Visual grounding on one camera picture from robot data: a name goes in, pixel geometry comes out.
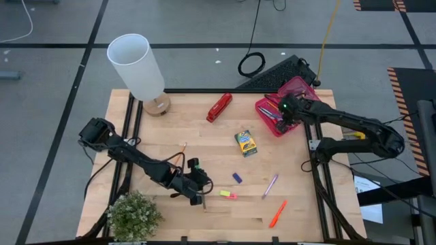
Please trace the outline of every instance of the blue eraser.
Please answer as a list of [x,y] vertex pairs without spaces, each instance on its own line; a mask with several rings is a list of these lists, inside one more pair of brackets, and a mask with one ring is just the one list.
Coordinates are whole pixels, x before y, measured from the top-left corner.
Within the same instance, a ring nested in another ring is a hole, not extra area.
[[233,178],[238,182],[238,184],[240,184],[243,181],[243,179],[241,179],[237,173],[233,174]]

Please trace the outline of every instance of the small orange object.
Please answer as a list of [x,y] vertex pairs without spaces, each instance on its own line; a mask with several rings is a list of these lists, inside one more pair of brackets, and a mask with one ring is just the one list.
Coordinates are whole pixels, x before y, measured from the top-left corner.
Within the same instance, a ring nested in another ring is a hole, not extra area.
[[278,107],[277,107],[275,104],[273,104],[271,101],[266,101],[266,102],[268,103],[268,105],[271,105],[272,108],[274,108],[274,109],[276,109],[277,111],[279,111]]
[[274,218],[272,219],[271,223],[270,223],[270,228],[273,228],[275,226],[275,223],[277,223],[277,220],[279,220],[281,211],[283,211],[283,209],[285,208],[287,204],[287,201],[283,201],[283,203],[281,204],[281,207],[279,208],[279,211],[275,214]]
[[225,197],[227,199],[238,199],[238,196],[236,194],[230,194],[230,196]]

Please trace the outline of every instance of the gray floor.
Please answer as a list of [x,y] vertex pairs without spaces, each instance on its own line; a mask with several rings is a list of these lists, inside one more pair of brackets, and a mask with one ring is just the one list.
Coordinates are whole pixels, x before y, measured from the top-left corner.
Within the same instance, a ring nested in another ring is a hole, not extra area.
[[[33,33],[16,43],[85,44],[102,0],[63,0],[58,5],[28,3]],[[247,43],[257,1],[247,0],[109,0],[96,43],[109,43],[125,33],[140,33],[153,44]],[[276,12],[262,1],[255,43],[320,44],[334,1],[287,1]],[[423,44],[436,44],[436,14],[408,14]],[[22,35],[29,23],[19,3],[0,1],[0,40]],[[330,34],[335,44],[413,44],[397,12],[358,12],[351,1],[342,2]],[[237,65],[246,49],[156,49],[168,88],[234,88],[246,81]],[[318,49],[253,49],[266,57],[266,68],[296,54],[317,71]],[[0,70],[21,70],[23,79],[0,82],[0,238],[14,244],[57,130],[84,50],[79,48],[0,49]],[[426,50],[436,67],[436,50]],[[244,69],[255,67],[253,61]],[[387,67],[424,68],[415,50],[326,50],[322,87],[334,91],[337,107],[363,116],[390,120],[399,116]],[[77,145],[78,132],[95,116],[104,116],[110,90],[125,85],[106,58],[105,49],[89,57],[65,133],[48,179],[27,242],[72,239],[83,204],[83,190],[91,164]],[[394,128],[405,134],[401,122]],[[372,159],[362,154],[364,159]],[[416,169],[409,150],[400,156]],[[350,156],[350,161],[357,159]],[[398,161],[373,165],[395,180],[417,175]],[[366,166],[360,171],[378,176]],[[367,226],[377,240],[386,237],[379,227]]]

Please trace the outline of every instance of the lamp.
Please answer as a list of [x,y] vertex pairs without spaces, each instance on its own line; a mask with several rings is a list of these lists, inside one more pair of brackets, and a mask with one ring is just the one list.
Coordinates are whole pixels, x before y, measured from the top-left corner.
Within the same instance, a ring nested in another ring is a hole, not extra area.
[[148,114],[161,116],[168,112],[171,102],[164,93],[164,78],[145,37],[122,35],[109,44],[107,55],[132,95],[144,102]]

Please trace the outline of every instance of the yellow crayon box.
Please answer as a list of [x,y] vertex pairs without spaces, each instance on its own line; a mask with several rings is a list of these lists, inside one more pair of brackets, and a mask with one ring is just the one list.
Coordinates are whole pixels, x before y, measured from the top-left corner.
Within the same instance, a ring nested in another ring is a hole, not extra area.
[[238,142],[240,151],[243,153],[244,157],[248,157],[258,151],[256,143],[254,142],[250,131],[246,130],[234,135],[236,142]]

